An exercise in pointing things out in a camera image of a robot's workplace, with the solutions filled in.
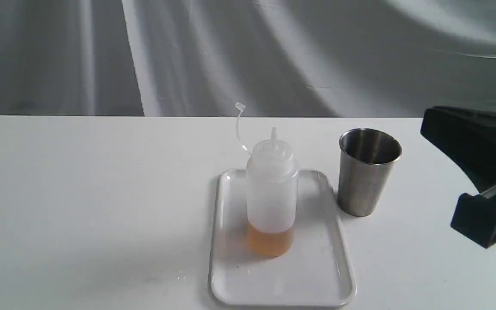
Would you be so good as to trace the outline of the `clear plastic squeeze bottle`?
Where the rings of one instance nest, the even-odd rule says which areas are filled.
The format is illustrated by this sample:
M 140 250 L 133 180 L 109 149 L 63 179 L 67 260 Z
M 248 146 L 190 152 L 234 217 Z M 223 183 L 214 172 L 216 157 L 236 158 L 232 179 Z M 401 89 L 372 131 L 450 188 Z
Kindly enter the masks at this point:
M 294 240 L 300 169 L 293 147 L 278 137 L 275 127 L 270 137 L 252 147 L 243 143 L 240 118 L 244 104 L 236 102 L 236 138 L 248 153 L 245 167 L 247 244 L 265 258 L 287 253 Z

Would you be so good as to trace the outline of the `stainless steel cup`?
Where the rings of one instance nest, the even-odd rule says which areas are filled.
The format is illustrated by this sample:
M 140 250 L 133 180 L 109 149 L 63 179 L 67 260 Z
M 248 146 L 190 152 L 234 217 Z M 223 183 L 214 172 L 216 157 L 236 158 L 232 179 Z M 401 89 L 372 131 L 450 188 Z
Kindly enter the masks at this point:
M 346 131 L 338 144 L 341 154 L 337 203 L 351 216 L 369 216 L 402 155 L 401 144 L 387 133 L 369 128 Z

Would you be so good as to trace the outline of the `white plastic tray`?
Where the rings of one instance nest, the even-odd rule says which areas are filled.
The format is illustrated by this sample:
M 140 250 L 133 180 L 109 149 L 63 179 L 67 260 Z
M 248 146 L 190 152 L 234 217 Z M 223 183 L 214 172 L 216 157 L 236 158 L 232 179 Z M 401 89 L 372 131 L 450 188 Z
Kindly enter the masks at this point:
M 216 188 L 208 284 L 232 307 L 339 308 L 357 294 L 336 198 L 327 177 L 302 170 L 294 242 L 265 258 L 246 239 L 245 171 L 227 170 Z

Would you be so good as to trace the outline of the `grey backdrop cloth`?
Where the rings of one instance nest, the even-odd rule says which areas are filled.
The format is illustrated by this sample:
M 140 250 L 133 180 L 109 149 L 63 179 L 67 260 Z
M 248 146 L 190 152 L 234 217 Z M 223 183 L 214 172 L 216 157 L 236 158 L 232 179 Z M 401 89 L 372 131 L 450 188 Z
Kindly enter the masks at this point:
M 496 0 L 0 0 L 0 115 L 496 111 Z

